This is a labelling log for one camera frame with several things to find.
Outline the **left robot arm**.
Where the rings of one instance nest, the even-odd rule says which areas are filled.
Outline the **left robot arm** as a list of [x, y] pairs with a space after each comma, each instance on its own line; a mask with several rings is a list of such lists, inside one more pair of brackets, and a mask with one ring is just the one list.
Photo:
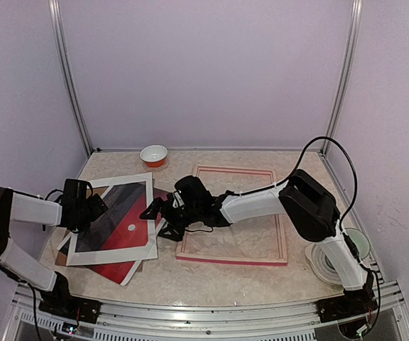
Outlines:
[[66, 277], [26, 251], [13, 237], [17, 225], [62, 227], [71, 233], [86, 232], [107, 210], [91, 183], [65, 180], [58, 198], [50, 200], [13, 188], [0, 187], [0, 269], [13, 280], [27, 285], [41, 297], [41, 309], [63, 316], [79, 310], [80, 299], [72, 295]]

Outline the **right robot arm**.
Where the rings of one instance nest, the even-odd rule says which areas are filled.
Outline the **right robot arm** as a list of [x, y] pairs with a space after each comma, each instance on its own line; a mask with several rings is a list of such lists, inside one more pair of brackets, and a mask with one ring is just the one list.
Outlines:
[[331, 192], [302, 169], [287, 179], [245, 193], [226, 191], [213, 196], [193, 175], [180, 179], [165, 199], [155, 198], [140, 214], [142, 220], [162, 217], [166, 238], [179, 242], [191, 224], [229, 227], [257, 217], [286, 214], [298, 234], [317, 245], [330, 260], [345, 295], [340, 308], [356, 315], [373, 293], [374, 275], [361, 261], [359, 250], [346, 233]]

